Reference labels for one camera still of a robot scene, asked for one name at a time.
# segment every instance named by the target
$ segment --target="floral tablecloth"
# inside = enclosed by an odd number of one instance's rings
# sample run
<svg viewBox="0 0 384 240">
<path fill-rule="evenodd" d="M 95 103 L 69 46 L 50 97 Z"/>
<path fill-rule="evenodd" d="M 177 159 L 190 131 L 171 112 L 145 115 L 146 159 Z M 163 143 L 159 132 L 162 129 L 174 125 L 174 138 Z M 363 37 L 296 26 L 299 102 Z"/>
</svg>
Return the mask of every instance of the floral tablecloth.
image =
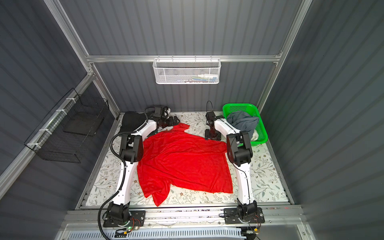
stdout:
<svg viewBox="0 0 384 240">
<path fill-rule="evenodd" d="M 189 134 L 204 136 L 205 129 L 209 127 L 205 124 L 205 112 L 185 112 L 171 113 L 177 116 L 182 123 L 190 125 L 186 130 Z M 121 120 L 116 130 L 119 132 Z M 115 151 L 119 150 L 121 138 L 117 137 L 113 147 Z M 251 162 L 251 182 L 252 191 L 257 202 L 287 202 L 283 186 L 281 185 L 279 176 L 275 169 L 271 156 L 265 144 L 259 144 L 252 147 L 253 157 Z M 209 193 L 202 191 L 194 191 L 171 185 L 167 199 L 161 204 L 212 204 L 212 203 L 234 203 L 237 201 L 237 179 L 234 166 L 228 161 L 229 170 L 232 176 L 233 194 L 227 193 Z M 96 177 L 94 185 L 90 193 L 86 206 L 100 206 L 116 191 L 117 182 L 120 174 L 120 160 L 114 156 L 111 150 L 108 150 L 104 162 L 101 165 L 100 171 Z M 131 188 L 131 205 L 153 205 L 152 196 L 145 198 L 141 190 L 137 171 L 133 177 Z"/>
</svg>

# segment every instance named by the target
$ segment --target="gray wall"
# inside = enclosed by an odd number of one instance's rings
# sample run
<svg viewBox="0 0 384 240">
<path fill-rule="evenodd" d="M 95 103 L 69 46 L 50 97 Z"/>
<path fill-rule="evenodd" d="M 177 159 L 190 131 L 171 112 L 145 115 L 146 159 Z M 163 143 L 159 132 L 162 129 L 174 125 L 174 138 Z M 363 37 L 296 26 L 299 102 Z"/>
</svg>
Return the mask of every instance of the gray wall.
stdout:
<svg viewBox="0 0 384 240">
<path fill-rule="evenodd" d="M 61 2 L 90 55 L 273 55 L 300 0 Z"/>
<path fill-rule="evenodd" d="M 0 1 L 0 172 L 50 109 L 85 76 L 41 1 Z M 100 97 L 91 84 L 84 94 Z M 34 157 L 0 200 L 0 239 L 54 239 L 83 191 L 113 123 L 103 121 L 81 164 Z"/>
<path fill-rule="evenodd" d="M 172 111 L 215 110 L 226 103 L 257 104 L 273 63 L 222 63 L 219 84 L 157 84 L 152 63 L 97 63 L 120 111 L 167 105 Z"/>
<path fill-rule="evenodd" d="M 300 0 L 61 1 L 90 55 L 274 55 Z M 97 63 L 121 111 L 257 104 L 273 63 L 223 63 L 217 85 L 158 85 L 149 63 Z"/>
<path fill-rule="evenodd" d="M 0 173 L 85 76 L 43 1 L 0 1 Z"/>
<path fill-rule="evenodd" d="M 93 84 L 84 95 L 100 97 Z M 108 112 L 79 164 L 32 159 L 0 201 L 0 239 L 55 238 L 83 192 L 113 121 Z"/>
<path fill-rule="evenodd" d="M 314 1 L 262 112 L 317 239 L 382 239 L 384 1 Z"/>
</svg>

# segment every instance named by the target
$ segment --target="green basket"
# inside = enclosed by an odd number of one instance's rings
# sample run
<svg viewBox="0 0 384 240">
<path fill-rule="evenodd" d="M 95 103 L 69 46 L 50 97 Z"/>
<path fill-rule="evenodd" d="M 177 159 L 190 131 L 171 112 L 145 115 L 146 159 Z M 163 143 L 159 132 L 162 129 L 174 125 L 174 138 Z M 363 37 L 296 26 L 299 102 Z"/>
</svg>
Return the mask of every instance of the green basket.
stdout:
<svg viewBox="0 0 384 240">
<path fill-rule="evenodd" d="M 257 141 L 251 141 L 252 146 L 256 146 L 257 144 L 262 144 L 268 141 L 268 135 L 266 133 L 262 118 L 260 117 L 259 110 L 257 110 L 257 107 L 250 103 L 227 103 L 223 106 L 223 114 L 224 117 L 227 118 L 227 116 L 231 112 L 236 111 L 245 111 L 251 116 L 257 116 L 259 117 L 259 124 L 257 124 L 255 130 L 259 134 L 259 138 Z"/>
</svg>

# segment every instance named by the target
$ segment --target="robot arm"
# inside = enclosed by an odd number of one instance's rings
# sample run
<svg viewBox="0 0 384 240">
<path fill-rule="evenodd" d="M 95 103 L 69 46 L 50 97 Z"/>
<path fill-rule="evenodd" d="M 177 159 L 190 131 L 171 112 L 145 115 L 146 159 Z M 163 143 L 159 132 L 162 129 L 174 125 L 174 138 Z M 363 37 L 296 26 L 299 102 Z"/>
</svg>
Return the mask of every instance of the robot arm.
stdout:
<svg viewBox="0 0 384 240">
<path fill-rule="evenodd" d="M 214 112 L 206 114 L 207 125 L 205 139 L 221 140 L 221 135 L 227 138 L 227 156 L 234 165 L 238 182 L 237 213 L 240 219 L 245 219 L 257 213 L 257 203 L 251 188 L 251 158 L 253 155 L 248 132 L 234 128 L 223 116 Z"/>
<path fill-rule="evenodd" d="M 121 145 L 119 151 L 119 158 L 124 160 L 121 162 L 120 176 L 117 186 L 121 186 L 119 192 L 113 197 L 108 205 L 105 213 L 105 221 L 109 224 L 116 224 L 118 226 L 128 226 L 130 223 L 129 212 L 129 195 L 133 175 L 144 154 L 143 140 L 158 127 L 168 127 L 177 125 L 180 120 L 174 116 L 169 116 L 168 107 L 155 107 L 155 111 L 151 114 L 148 121 L 146 121 L 134 133 L 121 134 Z"/>
</svg>

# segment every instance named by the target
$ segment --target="gray cloth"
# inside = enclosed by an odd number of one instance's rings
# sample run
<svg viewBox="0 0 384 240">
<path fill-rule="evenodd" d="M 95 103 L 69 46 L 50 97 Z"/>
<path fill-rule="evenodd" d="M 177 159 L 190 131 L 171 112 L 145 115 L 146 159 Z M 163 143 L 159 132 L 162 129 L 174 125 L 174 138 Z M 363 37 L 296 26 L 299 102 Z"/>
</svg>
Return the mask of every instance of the gray cloth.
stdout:
<svg viewBox="0 0 384 240">
<path fill-rule="evenodd" d="M 257 124 L 259 124 L 258 117 L 252 117 L 244 111 L 237 111 L 229 114 L 227 116 L 227 121 L 240 131 L 247 131 L 249 139 L 252 138 L 255 128 Z"/>
</svg>

